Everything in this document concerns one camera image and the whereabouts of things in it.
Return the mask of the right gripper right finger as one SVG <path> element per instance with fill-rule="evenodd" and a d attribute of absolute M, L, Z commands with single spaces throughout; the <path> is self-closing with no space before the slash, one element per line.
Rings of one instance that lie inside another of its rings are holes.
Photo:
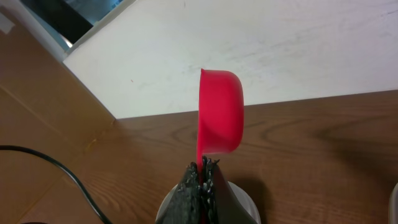
<path fill-rule="evenodd" d="M 217 160 L 202 157 L 202 199 L 205 222 L 217 224 L 257 224 L 237 200 L 224 178 Z"/>

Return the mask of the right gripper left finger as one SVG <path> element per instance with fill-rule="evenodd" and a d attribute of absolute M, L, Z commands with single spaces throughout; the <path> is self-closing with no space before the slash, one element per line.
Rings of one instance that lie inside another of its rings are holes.
<path fill-rule="evenodd" d="M 201 187 L 198 167 L 191 162 L 156 224 L 199 224 Z"/>

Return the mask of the red measuring scoop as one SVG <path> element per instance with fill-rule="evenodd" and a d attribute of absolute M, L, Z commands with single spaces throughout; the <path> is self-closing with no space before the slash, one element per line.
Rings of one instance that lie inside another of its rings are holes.
<path fill-rule="evenodd" d="M 239 78 L 225 70 L 201 70 L 198 97 L 197 165 L 205 154 L 231 153 L 244 129 L 244 97 Z"/>

